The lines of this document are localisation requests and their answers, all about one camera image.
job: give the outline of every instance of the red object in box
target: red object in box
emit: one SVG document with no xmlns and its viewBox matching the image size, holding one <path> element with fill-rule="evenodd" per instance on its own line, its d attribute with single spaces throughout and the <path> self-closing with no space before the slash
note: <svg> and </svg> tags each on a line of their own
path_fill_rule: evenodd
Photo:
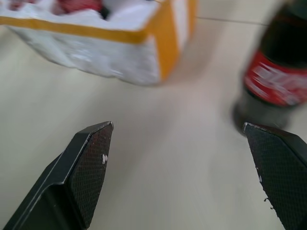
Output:
<svg viewBox="0 0 307 230">
<path fill-rule="evenodd" d="M 102 8 L 102 0 L 58 0 L 58 3 L 66 13 L 86 9 L 100 11 Z"/>
</svg>

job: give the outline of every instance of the white tile floor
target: white tile floor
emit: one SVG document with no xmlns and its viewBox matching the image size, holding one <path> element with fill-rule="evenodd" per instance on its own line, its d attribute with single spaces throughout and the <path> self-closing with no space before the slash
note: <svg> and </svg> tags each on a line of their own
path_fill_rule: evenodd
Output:
<svg viewBox="0 0 307 230">
<path fill-rule="evenodd" d="M 74 133 L 112 120 L 91 230 L 282 230 L 229 115 L 279 1 L 201 0 L 194 39 L 158 87 L 49 63 L 1 28 L 0 227 Z M 290 127 L 304 140 L 306 112 Z"/>
</svg>

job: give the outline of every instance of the dark soda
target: dark soda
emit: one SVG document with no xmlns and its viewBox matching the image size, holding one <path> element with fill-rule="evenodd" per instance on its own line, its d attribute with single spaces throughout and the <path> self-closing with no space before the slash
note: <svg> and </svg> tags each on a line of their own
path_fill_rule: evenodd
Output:
<svg viewBox="0 0 307 230">
<path fill-rule="evenodd" d="M 284 4 L 266 29 L 243 76 L 234 121 L 283 129 L 307 101 L 307 0 Z"/>
</svg>

